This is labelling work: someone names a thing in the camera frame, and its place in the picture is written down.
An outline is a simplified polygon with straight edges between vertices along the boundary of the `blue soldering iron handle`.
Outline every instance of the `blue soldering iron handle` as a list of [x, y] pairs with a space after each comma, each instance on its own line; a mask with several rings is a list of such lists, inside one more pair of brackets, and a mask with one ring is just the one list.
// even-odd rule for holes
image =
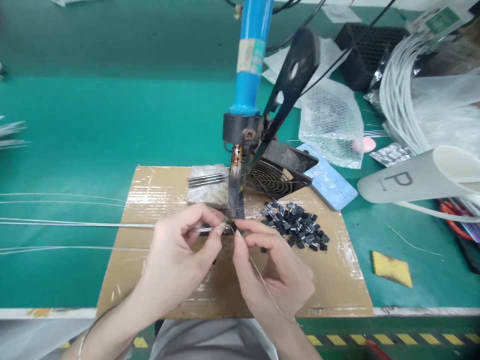
[[236, 64], [235, 101], [230, 114], [257, 116], [257, 93], [262, 76], [274, 0], [245, 0]]

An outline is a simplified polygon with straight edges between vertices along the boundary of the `black cable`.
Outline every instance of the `black cable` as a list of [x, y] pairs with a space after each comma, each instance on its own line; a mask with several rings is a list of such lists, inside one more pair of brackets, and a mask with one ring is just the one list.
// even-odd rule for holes
[[[307, 25], [309, 24], [309, 22], [312, 21], [312, 19], [313, 19], [314, 16], [319, 12], [320, 8], [323, 6], [323, 4], [325, 3], [325, 1], [327, 1], [327, 0], [320, 0], [320, 2], [318, 3], [317, 6], [315, 6], [315, 8], [314, 8], [313, 11], [311, 12], [311, 14], [310, 14], [310, 15], [305, 19], [305, 21], [300, 25], [299, 29], [307, 26]], [[289, 37], [287, 37], [284, 41], [282, 41], [282, 42], [279, 43], [278, 45], [267, 47], [267, 48], [266, 48], [266, 51], [272, 52], [272, 51], [275, 51], [275, 50], [280, 49], [282, 46], [284, 46], [284, 45], [288, 44], [290, 41], [292, 41], [292, 39], [294, 38], [294, 36], [295, 36], [296, 33], [297, 33], [297, 32], [295, 31], [292, 35], [290, 35]]]
[[[396, 0], [391, 0], [391, 1], [388, 3], [388, 5], [385, 6], [385, 8], [380, 12], [380, 14], [378, 14], [378, 16], [375, 18], [375, 20], [373, 20], [373, 21], [371, 22], [371, 24], [368, 25], [368, 27], [369, 27], [369, 28], [373, 27], [373, 26], [377, 23], [377, 21], [380, 20], [380, 18], [385, 14], [385, 12], [387, 12], [387, 10], [390, 9], [390, 7], [394, 4], [395, 1], [396, 1]], [[365, 29], [365, 31], [358, 37], [357, 41], [359, 41], [360, 39], [362, 39], [367, 33], [368, 33], [368, 29]], [[354, 47], [354, 46], [353, 46], [353, 43], [352, 43], [352, 45], [350, 45], [347, 49], [345, 49], [344, 52], [341, 53], [341, 55], [338, 57], [338, 59], [335, 60], [335, 62], [320, 76], [320, 78], [319, 78], [317, 81], [315, 81], [307, 90], [304, 90], [304, 91], [300, 94], [299, 98], [302, 97], [303, 95], [305, 95], [305, 93], [306, 93], [307, 91], [311, 90], [315, 85], [317, 85], [317, 84], [319, 83], [319, 81], [322, 80], [322, 79], [325, 77], [325, 75], [327, 75], [327, 74], [330, 72], [330, 70], [332, 70], [332, 69], [334, 68], [334, 66], [337, 65], [338, 62], [343, 59], [343, 57], [345, 56], [345, 54], [347, 54], [350, 50], [353, 49], [353, 47]]]
[[294, 2], [295, 0], [287, 0], [282, 6], [279, 7], [274, 7], [272, 13], [277, 14], [281, 12], [282, 10], [288, 9], [290, 5]]
[[225, 0], [225, 2], [226, 2], [228, 5], [230, 5], [231, 7], [236, 7], [236, 6], [237, 6], [237, 4], [234, 3], [232, 0]]
[[[293, 8], [295, 5], [298, 5], [302, 0], [287, 0], [283, 5], [279, 6], [279, 7], [274, 7], [273, 8], [273, 14], [278, 14], [279, 12], [285, 10], [285, 9], [290, 9], [290, 8]], [[235, 2], [233, 2], [232, 0], [225, 0], [225, 2], [230, 5], [231, 7], [235, 7], [237, 6], [237, 4]]]

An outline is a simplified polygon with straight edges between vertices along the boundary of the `metal clamp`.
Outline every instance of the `metal clamp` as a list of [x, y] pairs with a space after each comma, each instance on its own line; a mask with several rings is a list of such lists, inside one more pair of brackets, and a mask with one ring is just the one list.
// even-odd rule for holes
[[260, 140], [263, 116], [223, 114], [223, 141], [228, 144], [252, 145]]

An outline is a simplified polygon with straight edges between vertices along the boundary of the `pink object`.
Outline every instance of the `pink object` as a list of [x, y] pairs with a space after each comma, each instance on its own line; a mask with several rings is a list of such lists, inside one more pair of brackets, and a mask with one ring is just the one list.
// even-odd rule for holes
[[371, 137], [363, 138], [363, 152], [369, 153], [377, 147], [377, 143]]
[[[357, 153], [362, 152], [361, 146], [362, 145], [358, 141], [354, 141], [353, 144], [351, 145], [353, 150], [355, 150]], [[371, 137], [364, 137], [363, 138], [363, 152], [364, 153], [371, 152], [373, 149], [375, 149], [376, 146], [377, 146], [377, 143]]]

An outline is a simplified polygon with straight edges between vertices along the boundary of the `workbench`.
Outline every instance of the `workbench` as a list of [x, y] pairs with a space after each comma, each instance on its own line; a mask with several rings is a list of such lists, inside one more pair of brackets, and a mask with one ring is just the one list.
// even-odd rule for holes
[[[222, 118], [233, 102], [240, 24], [220, 0], [196, 2], [194, 11], [187, 3], [88, 1], [61, 8], [49, 1], [2, 2], [0, 61], [9, 75], [0, 83], [0, 115], [10, 122], [26, 121], [28, 129], [18, 137], [31, 144], [0, 150], [1, 193], [126, 200], [137, 165], [229, 163]], [[272, 44], [292, 33], [311, 9], [302, 5], [274, 16]], [[354, 10], [366, 23], [380, 11]], [[391, 10], [379, 25], [403, 21]], [[313, 27], [323, 37], [335, 38], [342, 25], [330, 23], [320, 11]], [[341, 73], [332, 78], [341, 81]], [[260, 109], [271, 90], [262, 79]], [[381, 119], [361, 93], [355, 96], [365, 130], [377, 130], [368, 124], [379, 125]], [[294, 109], [279, 140], [298, 139], [299, 122], [300, 111]], [[378, 147], [389, 143], [377, 139]], [[380, 169], [368, 155], [361, 170], [337, 168], [354, 186]], [[0, 202], [46, 199], [0, 196]], [[1, 217], [28, 219], [116, 223], [122, 210], [94, 204], [0, 203]], [[442, 220], [361, 197], [342, 214], [377, 315], [480, 314], [479, 277], [467, 268]], [[411, 247], [385, 222], [412, 245], [443, 256]], [[0, 243], [3, 248], [112, 246], [116, 233], [116, 228], [0, 225]], [[375, 276], [371, 250], [407, 261], [413, 288]], [[0, 256], [0, 319], [93, 317], [109, 257], [109, 250], [91, 249]]]

